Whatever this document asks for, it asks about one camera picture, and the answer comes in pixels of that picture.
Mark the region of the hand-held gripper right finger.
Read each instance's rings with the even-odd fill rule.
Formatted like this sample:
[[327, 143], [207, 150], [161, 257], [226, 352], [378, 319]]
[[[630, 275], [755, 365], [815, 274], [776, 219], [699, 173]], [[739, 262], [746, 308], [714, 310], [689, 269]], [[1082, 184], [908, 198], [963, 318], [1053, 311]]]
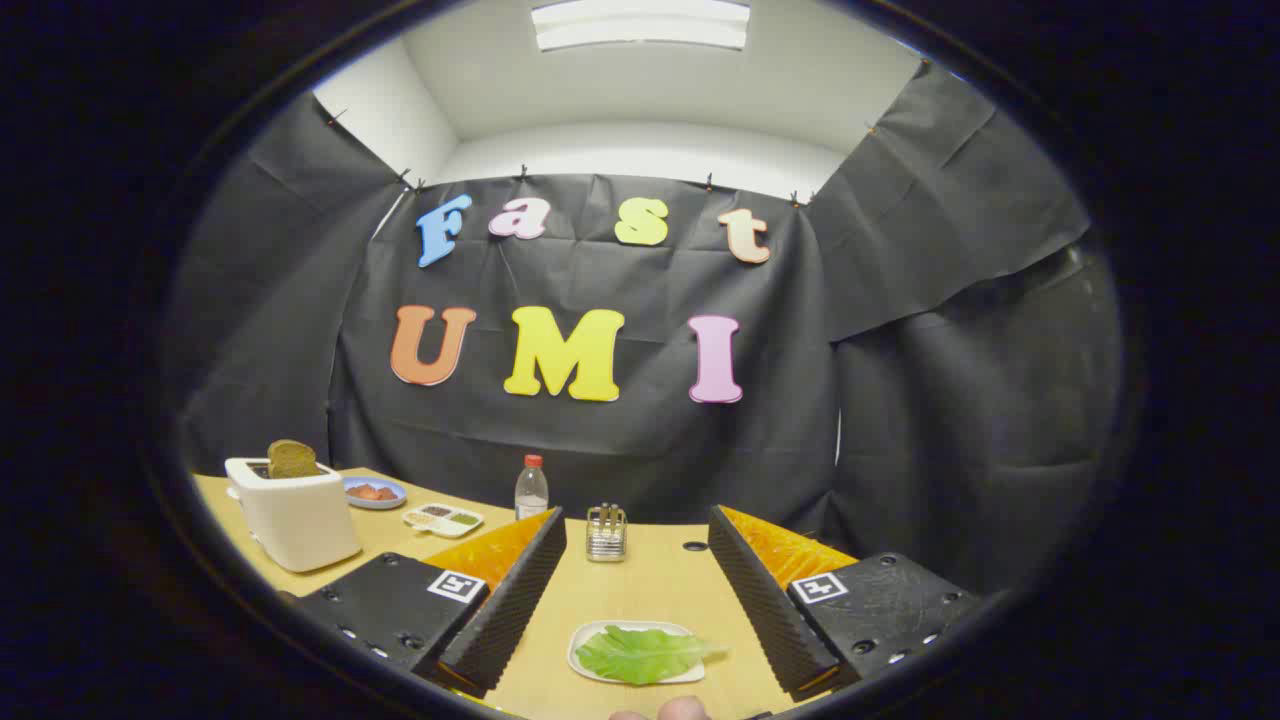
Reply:
[[858, 560], [724, 505], [708, 544], [795, 701], [923, 656], [980, 602], [901, 553]]

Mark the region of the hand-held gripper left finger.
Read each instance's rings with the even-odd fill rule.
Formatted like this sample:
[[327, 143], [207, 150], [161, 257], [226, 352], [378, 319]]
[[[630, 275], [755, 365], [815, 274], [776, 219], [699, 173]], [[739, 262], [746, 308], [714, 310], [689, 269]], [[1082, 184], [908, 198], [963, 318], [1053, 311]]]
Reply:
[[306, 618], [404, 673], [497, 688], [564, 552], [561, 507], [433, 555], [385, 552], [298, 597]]

